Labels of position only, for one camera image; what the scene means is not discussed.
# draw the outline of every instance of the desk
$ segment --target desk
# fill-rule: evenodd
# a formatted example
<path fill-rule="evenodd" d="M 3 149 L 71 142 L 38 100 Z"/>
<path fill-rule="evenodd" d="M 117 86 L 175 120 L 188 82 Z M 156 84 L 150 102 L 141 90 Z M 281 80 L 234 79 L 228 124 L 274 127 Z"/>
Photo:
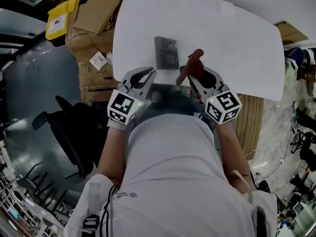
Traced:
<path fill-rule="evenodd" d="M 123 0 L 113 43 L 113 73 L 156 68 L 154 37 L 177 40 L 180 66 L 195 49 L 235 92 L 280 100 L 284 54 L 278 29 L 222 0 Z M 175 84 L 178 70 L 159 70 L 155 83 Z M 183 85 L 189 85 L 186 79 Z"/>
<path fill-rule="evenodd" d="M 51 214 L 49 211 L 47 211 L 43 207 L 36 204 L 34 201 L 27 198 L 26 196 L 22 195 L 22 197 L 23 197 L 23 200 L 25 201 L 25 206 L 29 208 L 29 210 L 33 212 L 37 217 L 39 217 L 40 219 L 45 218 L 46 220 L 53 223 L 58 228 L 64 229 L 64 225 L 61 224 L 53 214 Z"/>

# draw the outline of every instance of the cardboard box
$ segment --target cardboard box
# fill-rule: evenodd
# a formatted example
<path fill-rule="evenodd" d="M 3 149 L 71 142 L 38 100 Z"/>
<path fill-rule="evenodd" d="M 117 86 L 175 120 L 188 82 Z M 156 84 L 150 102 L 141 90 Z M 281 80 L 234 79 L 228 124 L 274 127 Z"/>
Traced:
<path fill-rule="evenodd" d="M 106 57 L 113 50 L 115 23 L 100 36 L 74 28 L 77 11 L 69 15 L 69 24 L 66 34 L 66 46 L 76 57 L 79 66 L 79 85 L 83 102 L 109 101 L 113 89 L 118 82 L 113 77 L 113 67 L 106 63 L 97 70 L 90 59 L 101 52 Z"/>
<path fill-rule="evenodd" d="M 283 45 L 308 40 L 307 36 L 305 36 L 302 32 L 300 32 L 298 29 L 296 29 L 294 26 L 290 25 L 286 21 L 276 24 L 276 27 L 281 33 Z"/>
<path fill-rule="evenodd" d="M 80 5 L 74 28 L 100 35 L 118 4 L 119 0 L 88 0 Z"/>

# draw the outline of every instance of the black wire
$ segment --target black wire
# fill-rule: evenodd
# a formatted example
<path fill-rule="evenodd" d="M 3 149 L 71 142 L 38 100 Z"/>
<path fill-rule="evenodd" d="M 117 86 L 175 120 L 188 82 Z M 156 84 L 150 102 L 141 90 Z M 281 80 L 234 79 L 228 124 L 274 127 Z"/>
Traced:
<path fill-rule="evenodd" d="M 115 190 L 116 190 L 116 186 L 115 186 L 115 189 L 113 190 L 113 193 L 112 193 L 111 196 L 114 195 Z M 109 214 L 109 212 L 108 212 L 108 215 L 107 215 L 107 224 L 106 224 L 107 237 L 109 237 L 109 215 L 110 215 L 110 214 Z"/>
<path fill-rule="evenodd" d="M 113 186 L 110 188 L 109 195 L 108 195 L 108 201 L 107 201 L 106 205 L 104 206 L 104 212 L 103 212 L 103 215 L 102 215 L 102 218 L 101 218 L 101 222 L 100 222 L 100 237 L 102 237 L 102 224 L 103 224 L 104 216 L 105 216 L 106 213 L 109 215 L 108 206 L 109 206 L 109 203 L 110 203 L 110 198 L 111 198 L 111 196 L 113 196 L 113 194 L 114 194 L 116 188 L 117 188 L 116 185 L 113 185 Z M 109 236 L 109 232 L 108 232 L 108 219 L 109 219 L 109 218 L 107 217 L 107 228 L 106 228 L 106 230 L 107 230 L 107 236 Z"/>
<path fill-rule="evenodd" d="M 286 151 L 285 151 L 285 154 L 284 154 L 284 157 L 283 157 L 283 161 L 285 161 L 286 153 L 287 153 L 287 150 L 288 150 L 288 145 L 290 144 L 290 141 L 291 141 L 291 138 L 292 138 L 293 124 L 294 124 L 293 121 L 294 121 L 294 120 L 295 120 L 295 117 L 291 119 L 291 127 L 290 127 L 291 135 L 290 135 L 290 138 L 288 139 L 288 142 L 287 142 Z M 263 175 L 262 175 L 261 173 L 257 172 L 257 173 L 255 174 L 255 178 L 254 178 L 254 179 L 257 181 L 257 180 L 260 178 L 260 176 L 261 176 L 262 179 L 267 179 L 269 176 L 271 176 L 271 175 L 281 166 L 281 164 L 282 164 L 282 162 L 280 162 L 280 164 L 275 168 L 275 170 L 272 171 L 272 172 L 271 172 L 268 176 L 266 176 L 266 177 L 263 177 Z"/>

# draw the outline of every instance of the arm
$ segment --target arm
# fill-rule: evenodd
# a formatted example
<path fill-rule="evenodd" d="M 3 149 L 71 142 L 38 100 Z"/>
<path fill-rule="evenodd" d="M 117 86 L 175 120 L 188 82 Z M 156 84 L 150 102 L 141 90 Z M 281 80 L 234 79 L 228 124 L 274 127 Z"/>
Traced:
<path fill-rule="evenodd" d="M 98 174 L 105 175 L 118 186 L 125 173 L 125 140 L 125 131 L 109 127 L 98 165 Z"/>
<path fill-rule="evenodd" d="M 241 194 L 249 191 L 247 185 L 233 173 L 233 170 L 237 170 L 250 186 L 250 190 L 256 191 L 257 189 L 251 179 L 248 162 L 230 122 L 222 125 L 215 124 L 215 128 L 221 145 L 223 168 L 228 182 Z"/>

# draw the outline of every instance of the cable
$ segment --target cable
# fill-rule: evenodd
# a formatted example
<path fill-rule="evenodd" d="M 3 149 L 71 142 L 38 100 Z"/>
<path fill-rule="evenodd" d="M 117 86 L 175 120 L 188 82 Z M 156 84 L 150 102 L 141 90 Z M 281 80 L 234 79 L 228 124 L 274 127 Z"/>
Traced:
<path fill-rule="evenodd" d="M 109 236 L 109 229 L 108 229 L 108 221 L 109 221 L 109 212 L 108 212 L 108 206 L 109 206 L 109 203 L 110 203 L 110 199 L 111 197 L 113 196 L 114 192 L 116 191 L 117 189 L 117 186 L 116 185 L 113 185 L 111 188 L 110 188 L 110 191 L 109 191 L 109 196 L 108 196 L 108 201 L 106 203 L 106 205 L 104 206 L 104 212 L 103 212 L 103 215 L 102 215 L 102 218 L 101 218 L 101 222 L 100 222 L 100 237 L 102 237 L 102 225 L 103 225 L 103 220 L 104 220 L 104 216 L 105 214 L 107 213 L 107 224 L 106 224 L 106 234 L 107 234 L 107 237 Z"/>
<path fill-rule="evenodd" d="M 290 127 L 291 135 L 290 135 L 290 138 L 288 139 L 288 142 L 287 142 L 286 151 L 285 151 L 285 154 L 284 154 L 284 157 L 283 157 L 283 161 L 280 162 L 280 164 L 279 164 L 268 176 L 266 176 L 266 177 L 263 177 L 263 175 L 262 175 L 261 173 L 257 172 L 257 173 L 255 174 L 255 176 L 254 176 L 255 181 L 257 181 L 257 180 L 260 178 L 260 176 L 261 176 L 262 179 L 267 179 L 267 178 L 270 177 L 270 176 L 281 166 L 281 164 L 285 161 L 285 157 L 286 157 L 287 150 L 288 150 L 288 145 L 290 144 L 290 141 L 291 141 L 291 138 L 292 138 L 292 134 L 295 133 L 295 131 L 294 131 L 294 129 L 293 129 L 293 124 L 294 124 L 293 121 L 294 121 L 294 120 L 295 120 L 295 117 L 291 119 L 291 127 Z M 269 149 L 270 149 L 270 147 L 263 147 L 263 148 L 259 151 L 259 153 L 257 153 L 257 151 L 254 149 L 254 150 L 252 150 L 250 153 L 247 153 L 246 156 L 249 155 L 249 154 L 251 154 L 253 151 L 255 151 L 255 154 L 258 156 L 258 155 L 261 153 L 261 151 L 262 151 L 263 149 L 265 149 L 265 148 L 268 148 L 268 151 L 269 151 Z"/>

